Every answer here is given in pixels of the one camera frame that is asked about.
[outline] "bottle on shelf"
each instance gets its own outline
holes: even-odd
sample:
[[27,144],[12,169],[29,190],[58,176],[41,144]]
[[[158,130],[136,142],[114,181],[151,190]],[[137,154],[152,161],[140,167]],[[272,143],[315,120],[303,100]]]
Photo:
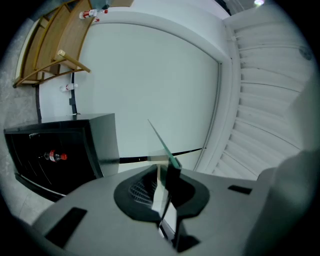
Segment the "bottle on shelf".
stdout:
[[60,153],[59,151],[53,149],[50,152],[46,152],[44,153],[44,158],[48,161],[52,161],[52,162],[58,162],[60,160],[67,160],[67,154],[65,153]]
[[60,86],[60,91],[61,92],[67,92],[67,91],[74,90],[76,87],[78,87],[77,83],[69,83],[67,85]]
[[102,14],[107,14],[108,10],[104,10],[104,9],[92,9],[92,10],[85,10],[79,13],[79,18],[80,19],[86,19],[86,18],[92,18],[92,17],[96,17],[99,13]]

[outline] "red bottle label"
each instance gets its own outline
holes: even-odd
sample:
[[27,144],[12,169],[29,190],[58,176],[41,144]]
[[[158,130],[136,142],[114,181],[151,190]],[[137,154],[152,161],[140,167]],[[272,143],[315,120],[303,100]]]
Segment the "red bottle label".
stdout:
[[50,158],[50,160],[52,162],[56,163],[56,161],[55,161],[55,151],[56,151],[55,149],[50,151],[49,158]]

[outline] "black mini fridge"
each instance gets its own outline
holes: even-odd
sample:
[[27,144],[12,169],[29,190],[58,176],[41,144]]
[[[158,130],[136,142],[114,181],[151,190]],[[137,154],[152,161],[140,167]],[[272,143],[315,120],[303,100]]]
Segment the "black mini fridge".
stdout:
[[[4,130],[15,178],[57,201],[89,181],[118,172],[115,114],[79,114],[31,121]],[[66,160],[44,156],[60,152]]]

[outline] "white ribbed panel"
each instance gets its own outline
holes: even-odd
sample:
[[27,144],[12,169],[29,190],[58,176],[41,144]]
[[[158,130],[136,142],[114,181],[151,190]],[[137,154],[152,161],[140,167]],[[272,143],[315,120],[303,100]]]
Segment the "white ribbed panel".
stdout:
[[241,83],[237,114],[229,140],[212,174],[257,179],[300,149],[284,113],[315,70],[303,37],[289,21],[245,21],[231,27],[237,41]]

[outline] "gray concrete floor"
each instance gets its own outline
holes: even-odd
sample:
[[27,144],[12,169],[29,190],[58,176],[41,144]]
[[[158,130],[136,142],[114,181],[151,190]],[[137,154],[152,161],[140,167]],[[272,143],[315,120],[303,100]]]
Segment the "gray concrete floor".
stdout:
[[0,63],[0,189],[11,213],[29,224],[53,202],[35,194],[15,179],[15,166],[3,129],[38,118],[35,89],[29,85],[16,89],[12,87],[20,51],[32,25],[31,19],[25,21]]

